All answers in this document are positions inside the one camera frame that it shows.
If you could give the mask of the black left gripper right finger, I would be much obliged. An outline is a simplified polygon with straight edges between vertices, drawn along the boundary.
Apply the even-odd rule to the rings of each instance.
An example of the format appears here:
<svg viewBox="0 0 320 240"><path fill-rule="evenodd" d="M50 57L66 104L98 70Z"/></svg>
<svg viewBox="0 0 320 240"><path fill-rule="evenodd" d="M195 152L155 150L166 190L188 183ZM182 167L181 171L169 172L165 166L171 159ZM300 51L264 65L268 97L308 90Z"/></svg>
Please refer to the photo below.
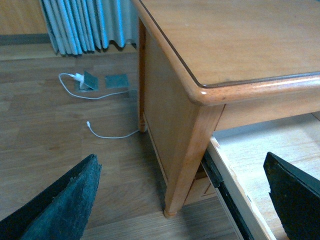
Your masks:
<svg viewBox="0 0 320 240"><path fill-rule="evenodd" d="M283 229L291 240L320 238L320 181L268 152L263 168L269 196Z"/></svg>

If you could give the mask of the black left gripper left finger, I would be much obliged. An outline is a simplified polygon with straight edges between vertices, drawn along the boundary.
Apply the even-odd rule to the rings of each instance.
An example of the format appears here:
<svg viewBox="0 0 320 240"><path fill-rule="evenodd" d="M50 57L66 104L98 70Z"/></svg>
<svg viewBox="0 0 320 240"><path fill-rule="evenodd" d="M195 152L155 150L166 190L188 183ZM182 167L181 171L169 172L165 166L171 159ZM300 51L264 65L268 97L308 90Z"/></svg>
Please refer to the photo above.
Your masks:
<svg viewBox="0 0 320 240"><path fill-rule="evenodd" d="M98 191L102 166L88 155L24 206L1 220L2 240L79 240Z"/></svg>

